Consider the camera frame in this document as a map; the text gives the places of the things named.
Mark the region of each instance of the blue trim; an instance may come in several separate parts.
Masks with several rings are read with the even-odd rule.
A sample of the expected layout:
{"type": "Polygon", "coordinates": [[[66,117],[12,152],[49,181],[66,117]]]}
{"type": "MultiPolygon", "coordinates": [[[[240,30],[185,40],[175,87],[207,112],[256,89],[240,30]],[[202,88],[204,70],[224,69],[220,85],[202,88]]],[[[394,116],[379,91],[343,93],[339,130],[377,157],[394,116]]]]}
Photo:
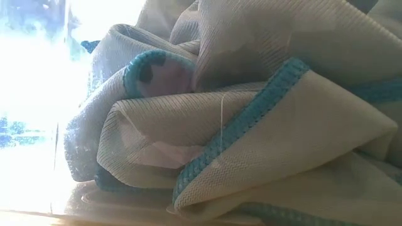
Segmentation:
{"type": "Polygon", "coordinates": [[[128,93],[128,99],[142,98],[143,95],[137,89],[137,80],[139,76],[144,72],[146,66],[150,63],[159,64],[161,60],[170,58],[181,63],[187,70],[194,71],[195,64],[182,56],[174,53],[167,52],[165,50],[150,50],[142,54],[137,55],[130,64],[124,69],[123,84],[126,92],[128,93]]]}
{"type": "Polygon", "coordinates": [[[180,173],[173,191],[173,203],[203,169],[272,110],[308,70],[309,67],[299,59],[291,58],[286,61],[268,80],[265,88],[258,92],[237,117],[233,117],[227,123],[222,136],[222,144],[220,143],[221,138],[218,132],[206,145],[202,155],[191,161],[180,173]]]}
{"type": "Polygon", "coordinates": [[[399,101],[402,100],[402,78],[355,85],[348,90],[371,104],[399,101]]]}
{"type": "Polygon", "coordinates": [[[101,41],[83,41],[81,46],[84,47],[88,53],[92,53],[101,41]]]}
{"type": "Polygon", "coordinates": [[[275,207],[263,203],[243,203],[237,207],[234,212],[249,214],[260,218],[267,225],[272,223],[278,225],[297,225],[297,226],[361,226],[355,223],[330,220],[322,217],[316,217],[307,213],[299,212],[289,208],[275,207]]]}

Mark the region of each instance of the white thread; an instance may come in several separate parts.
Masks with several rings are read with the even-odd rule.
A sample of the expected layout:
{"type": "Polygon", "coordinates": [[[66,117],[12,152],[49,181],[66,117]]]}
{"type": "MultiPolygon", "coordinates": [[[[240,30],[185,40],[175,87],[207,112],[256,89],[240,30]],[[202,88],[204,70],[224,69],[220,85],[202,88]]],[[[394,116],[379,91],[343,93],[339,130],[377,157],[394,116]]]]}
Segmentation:
{"type": "MultiPolygon", "coordinates": [[[[292,31],[289,34],[289,37],[287,39],[286,45],[285,45],[285,53],[287,55],[290,56],[289,53],[289,47],[290,47],[290,42],[291,42],[291,38],[292,38],[292,31]]],[[[269,68],[269,71],[271,72],[272,75],[274,75],[274,72],[269,68]]],[[[229,93],[229,92],[259,92],[261,89],[241,89],[241,90],[230,90],[230,91],[226,91],[223,96],[222,99],[220,100],[220,151],[223,151],[223,137],[224,137],[224,99],[225,96],[229,93]]]]}

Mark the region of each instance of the striped fabric texture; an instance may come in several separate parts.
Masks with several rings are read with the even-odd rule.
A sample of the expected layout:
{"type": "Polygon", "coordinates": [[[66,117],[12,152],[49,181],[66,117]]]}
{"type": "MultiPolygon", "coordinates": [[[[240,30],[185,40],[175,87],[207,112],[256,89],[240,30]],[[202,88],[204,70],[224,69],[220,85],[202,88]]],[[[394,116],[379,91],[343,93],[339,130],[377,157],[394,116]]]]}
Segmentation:
{"type": "Polygon", "coordinates": [[[383,19],[401,8],[351,3],[148,0],[92,53],[98,82],[65,139],[74,179],[100,166],[105,190],[173,190],[171,212],[196,222],[401,225],[402,41],[383,19]],[[191,68],[190,89],[144,95],[130,65],[161,55],[191,68]],[[138,164],[154,143],[203,152],[138,164]]]}

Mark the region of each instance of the tree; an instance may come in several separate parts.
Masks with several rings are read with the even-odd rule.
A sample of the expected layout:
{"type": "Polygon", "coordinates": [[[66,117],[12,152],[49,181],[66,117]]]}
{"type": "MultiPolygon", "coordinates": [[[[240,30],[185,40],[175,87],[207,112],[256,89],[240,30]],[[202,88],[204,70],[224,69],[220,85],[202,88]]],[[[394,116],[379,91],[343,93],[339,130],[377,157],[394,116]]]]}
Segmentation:
{"type": "Polygon", "coordinates": [[[2,128],[2,127],[7,127],[7,125],[8,125],[8,119],[7,119],[7,117],[2,117],[2,118],[0,118],[0,128],[2,128]]]}
{"type": "Polygon", "coordinates": [[[25,131],[25,122],[13,122],[9,128],[12,134],[22,134],[25,131]]]}

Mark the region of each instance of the white fabric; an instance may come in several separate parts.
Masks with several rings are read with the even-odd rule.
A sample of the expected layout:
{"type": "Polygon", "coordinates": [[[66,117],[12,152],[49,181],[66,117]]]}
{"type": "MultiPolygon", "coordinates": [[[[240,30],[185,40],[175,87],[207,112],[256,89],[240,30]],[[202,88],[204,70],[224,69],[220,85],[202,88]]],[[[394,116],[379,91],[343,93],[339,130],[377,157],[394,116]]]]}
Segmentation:
{"type": "MultiPolygon", "coordinates": [[[[201,171],[175,210],[208,220],[242,203],[263,202],[331,220],[398,225],[402,187],[350,153],[379,138],[389,142],[396,129],[377,109],[309,71],[201,171]]],[[[376,151],[371,154],[382,156],[387,149],[376,151]]]]}
{"type": "Polygon", "coordinates": [[[368,15],[402,38],[402,1],[379,0],[368,15]]]}
{"type": "Polygon", "coordinates": [[[105,121],[97,161],[127,185],[173,188],[181,169],[169,175],[144,173],[140,168],[148,151],[155,151],[155,143],[204,146],[221,127],[222,99],[224,124],[255,94],[255,91],[181,94],[119,101],[105,121]]]}
{"type": "MultiPolygon", "coordinates": [[[[176,214],[208,220],[259,202],[330,220],[402,224],[401,187],[378,164],[352,152],[361,149],[376,160],[399,164],[399,107],[376,105],[383,114],[336,85],[402,74],[402,41],[394,26],[377,23],[344,0],[199,0],[180,9],[181,15],[173,10],[159,36],[154,34],[159,28],[146,28],[145,22],[112,27],[94,52],[95,80],[111,84],[138,53],[161,48],[197,62],[197,92],[223,89],[118,101],[124,93],[108,97],[113,92],[102,86],[96,95],[105,104],[90,99],[70,127],[78,130],[70,148],[88,163],[82,168],[88,176],[96,156],[127,185],[173,188],[181,168],[138,164],[146,152],[157,151],[155,144],[206,145],[256,94],[236,86],[227,93],[224,87],[265,82],[293,56],[314,72],[190,182],[175,200],[176,214]],[[93,110],[98,108],[99,115],[93,110]]],[[[249,85],[257,89],[261,84],[249,85]]]]}

